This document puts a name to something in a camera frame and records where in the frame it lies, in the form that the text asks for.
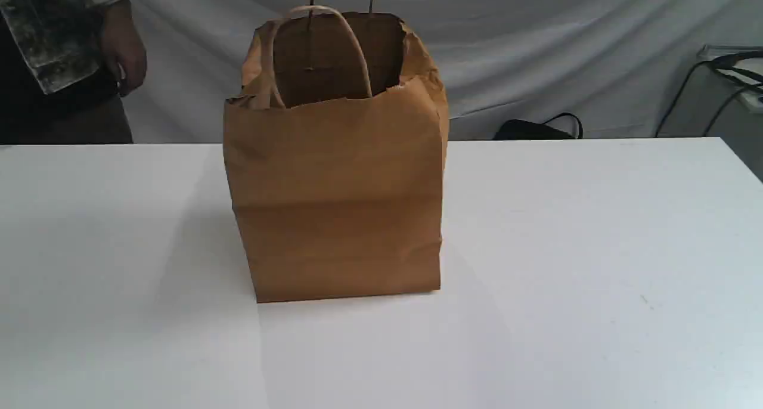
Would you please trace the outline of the person's hand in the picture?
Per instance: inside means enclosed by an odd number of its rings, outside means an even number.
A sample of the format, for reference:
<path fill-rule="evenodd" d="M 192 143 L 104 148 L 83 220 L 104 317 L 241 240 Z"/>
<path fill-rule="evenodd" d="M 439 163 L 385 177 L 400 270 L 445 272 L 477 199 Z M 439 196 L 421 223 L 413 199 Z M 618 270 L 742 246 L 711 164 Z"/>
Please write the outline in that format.
<path fill-rule="evenodd" d="M 104 7 L 100 44 L 120 96 L 128 96 L 140 88 L 148 70 L 147 51 L 134 23 L 130 0 Z"/>

